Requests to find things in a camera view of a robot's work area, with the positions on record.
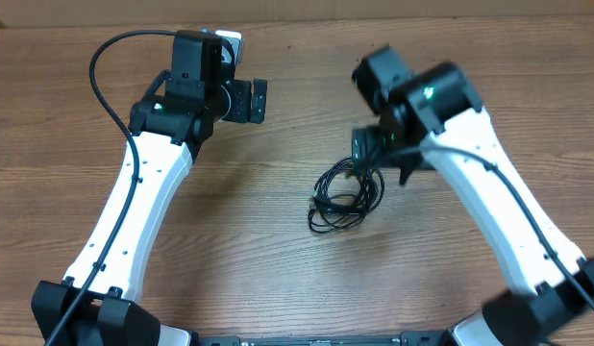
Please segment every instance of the wooden table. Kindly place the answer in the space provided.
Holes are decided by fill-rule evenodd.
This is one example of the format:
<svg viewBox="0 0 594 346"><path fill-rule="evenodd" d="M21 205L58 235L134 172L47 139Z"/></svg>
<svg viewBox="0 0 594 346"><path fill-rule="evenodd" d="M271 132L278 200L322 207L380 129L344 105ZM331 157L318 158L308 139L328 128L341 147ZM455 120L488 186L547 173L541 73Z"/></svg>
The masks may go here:
<svg viewBox="0 0 594 346"><path fill-rule="evenodd" d="M202 335L396 334L448 327L506 288L435 173L400 188L386 170L384 200L359 230L308 230L314 182L349 154L352 128L376 121L350 75L387 42L418 70L446 59L465 69L543 208L594 256L594 16L227 27L247 39L237 77L269 80L267 117L217 126L177 192L141 302L163 323ZM134 28L0 30L0 345L41 344L37 282L60 281L111 191L124 138L87 65ZM103 55L99 84L125 121L171 43L129 38ZM594 314L557 339L594 345Z"/></svg>

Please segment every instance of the coiled black cable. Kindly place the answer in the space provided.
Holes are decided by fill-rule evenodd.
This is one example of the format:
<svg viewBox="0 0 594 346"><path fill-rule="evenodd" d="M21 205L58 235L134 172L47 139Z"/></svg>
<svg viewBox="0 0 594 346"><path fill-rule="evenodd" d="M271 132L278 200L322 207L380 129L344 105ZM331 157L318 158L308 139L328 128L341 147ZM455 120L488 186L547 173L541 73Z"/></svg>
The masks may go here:
<svg viewBox="0 0 594 346"><path fill-rule="evenodd" d="M329 195L329 186L335 177L344 174L345 177L355 177L359 182L359 192L338 193ZM365 215L374 210L384 195L384 178L379 169L367 169L356 172L351 158L345 158L325 172L312 191L313 204L308 212L309 229L317 234L324 235L337 231L349 230L360 225ZM338 204L334 200L352 198L350 204ZM319 213L321 223L314 221L314 216Z"/></svg>

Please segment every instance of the wire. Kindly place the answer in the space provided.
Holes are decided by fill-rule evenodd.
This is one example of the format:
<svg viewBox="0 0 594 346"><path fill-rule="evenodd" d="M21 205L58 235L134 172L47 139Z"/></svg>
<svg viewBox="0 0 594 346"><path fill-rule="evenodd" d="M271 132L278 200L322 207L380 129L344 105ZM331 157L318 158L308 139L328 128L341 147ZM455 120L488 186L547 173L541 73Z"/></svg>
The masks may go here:
<svg viewBox="0 0 594 346"><path fill-rule="evenodd" d="M483 158L477 154L471 153L469 151L466 151L463 149L458 149L458 148L445 147L445 146L410 147L407 149L402 149L402 150L394 153L392 156L394 159L397 159L397 158L401 158L404 156L415 154L419 151L421 153L427 153L427 152L431 152L431 151L442 151L442 152L450 152L450 153L463 155L466 158L470 158L470 159L473 159L475 161L482 163L486 170L492 171L502 181L502 183L507 187L507 189L510 192L510 194L512 195L512 197L515 199L515 201L519 205L519 208L521 209L521 211L526 215L528 222L530 222L530 225L532 226L534 232L536 233L536 237L538 238L538 241L543 245L543 247L545 248L545 252L547 252L547 255L554 262L557 269L559 269L559 271L562 273L564 278L577 290L577 292L582 296L584 301L594 310L594 300L592 299L592 297L589 296L589 294L585 291L585 289L583 289L581 284L579 284L579 282L577 282L575 277L568 271L568 269L566 269L566 267L561 262L561 260L559 260L556 250L554 250L554 248L551 246L551 244L547 240L547 237L543 234L542 230L540 229L540 226L538 226L536 219L532 215L532 212L530 211L530 209L524 202L523 198L521 198L521 195L519 194L519 192L517 191L515 186L510 182L510 180L507 178L507 176L504 175L504 173L502 173L502 171L500 171L500 169L498 168L498 166L495 163L490 162L490 161L486 160L485 158Z"/></svg>
<svg viewBox="0 0 594 346"><path fill-rule="evenodd" d="M357 194L329 195L329 186L340 174L344 174L346 178L353 176L357 179L359 182ZM384 179L380 170L367 169L357 174L351 158L342 159L325 172L314 185L312 191L314 203L308 212L309 229L314 233L325 235L355 228L363 222L365 215L379 205L383 195ZM339 198L352 198L353 202L349 205L335 203L334 200ZM322 219L320 224L313 220L317 212Z"/></svg>
<svg viewBox="0 0 594 346"><path fill-rule="evenodd" d="M79 293L77 294L77 296L75 297L73 302L70 304L70 306L68 307L68 309L62 316L62 319L60 320L60 322L58 323L56 328L54 328L54 331L51 332L51 335L49 336L49 338L47 338L47 342L45 343L45 346L50 346L50 345L55 344L57 335L60 333L61 330L63 330L66 327L66 324L68 323L68 320L70 319L71 315L75 312L75 310L81 303L82 299L84 299L84 295L86 294L86 291L92 285L92 282L94 281L94 278L96 277L96 274L98 274L98 271L100 270L101 266L103 265L103 262L105 261L105 258L107 257L107 254L109 253L111 246L113 245L113 241L115 240L115 237L117 236L117 233L119 232L120 227L122 226L122 223L124 222L124 218L126 217L128 208L131 206L131 203L133 202L133 196L135 195L136 185L139 182L139 153L136 149L135 141L133 140L133 136L129 132L126 125L124 125L122 120L120 120L119 116L109 106L109 103L107 103L107 100L105 100L105 97L103 96L103 94L101 93L101 90L98 88L98 85L96 84L96 74L95 74L96 62L98 61L98 58L100 57L101 53L103 53L103 51L105 51L105 49L107 49L107 47L118 42L122 38L134 37L134 36L140 36L140 35L176 36L176 34L177 33L175 33L175 32L164 31L164 30L136 30L136 31L131 31L128 33L120 34L116 37L110 38L107 42L103 43L100 47L98 47L98 49L92 56L92 60L89 62L89 82L92 85L92 90L94 90L94 94L98 98L98 101L100 101L101 105L103 105L105 110L109 113L109 115L111 116L113 121L115 121L115 124L117 124L117 127L120 128L120 130L122 131L122 134L124 134L129 145L131 146L131 151L133 153L133 163L134 163L133 164L133 178L131 180L131 186L128 190L126 200L124 201L124 206L122 207L122 211L117 216L117 220L115 221L115 226L113 226L113 230L111 231L109 238L107 239L107 242L105 243L105 246L103 247L103 250L101 251L101 254L98 256L98 260L92 264L92 270L90 271L89 275L87 276L86 281L82 285Z"/></svg>

